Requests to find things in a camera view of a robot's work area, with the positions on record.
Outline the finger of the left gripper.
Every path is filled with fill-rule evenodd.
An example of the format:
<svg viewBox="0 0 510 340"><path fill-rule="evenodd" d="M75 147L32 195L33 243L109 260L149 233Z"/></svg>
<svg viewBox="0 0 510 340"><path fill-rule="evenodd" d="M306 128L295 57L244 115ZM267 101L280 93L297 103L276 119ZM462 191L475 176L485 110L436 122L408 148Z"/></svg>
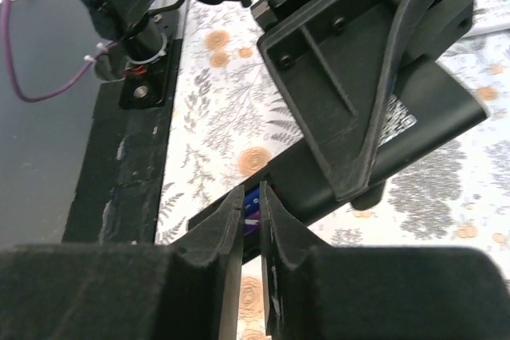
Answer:
<svg viewBox="0 0 510 340"><path fill-rule="evenodd" d="M472 0L401 0L392 22L379 85L395 92L418 122L383 145L372 170L375 189L474 124L471 96L435 60L464 32Z"/></svg>
<svg viewBox="0 0 510 340"><path fill-rule="evenodd" d="M258 47L336 199L361 192L375 161L389 96L379 85L393 18L375 8L350 31L283 23Z"/></svg>

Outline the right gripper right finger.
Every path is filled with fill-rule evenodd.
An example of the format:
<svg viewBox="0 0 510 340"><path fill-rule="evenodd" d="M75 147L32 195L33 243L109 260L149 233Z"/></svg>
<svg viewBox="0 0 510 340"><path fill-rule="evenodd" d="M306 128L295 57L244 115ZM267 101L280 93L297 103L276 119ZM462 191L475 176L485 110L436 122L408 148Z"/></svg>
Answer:
<svg viewBox="0 0 510 340"><path fill-rule="evenodd" d="M506 339L509 293L482 251L334 247L260 187L265 327L274 339Z"/></svg>

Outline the slim black remote control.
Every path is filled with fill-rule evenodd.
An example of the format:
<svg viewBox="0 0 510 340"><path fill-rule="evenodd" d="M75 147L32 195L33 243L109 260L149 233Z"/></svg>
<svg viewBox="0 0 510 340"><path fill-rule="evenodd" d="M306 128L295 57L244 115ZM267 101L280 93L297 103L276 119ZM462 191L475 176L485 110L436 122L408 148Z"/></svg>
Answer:
<svg viewBox="0 0 510 340"><path fill-rule="evenodd" d="M308 55L270 64L303 138L243 182L270 186L309 225L365 197L390 176L486 117L483 107L428 57L401 66L380 57Z"/></svg>

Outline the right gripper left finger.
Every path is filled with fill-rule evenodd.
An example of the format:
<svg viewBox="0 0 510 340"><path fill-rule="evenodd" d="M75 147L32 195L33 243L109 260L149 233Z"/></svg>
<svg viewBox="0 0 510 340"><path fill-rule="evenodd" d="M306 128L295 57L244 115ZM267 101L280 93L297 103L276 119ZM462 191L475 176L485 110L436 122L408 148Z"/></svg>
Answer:
<svg viewBox="0 0 510 340"><path fill-rule="evenodd" d="M234 339L242 186L168 246L23 245L1 254L4 339Z"/></svg>

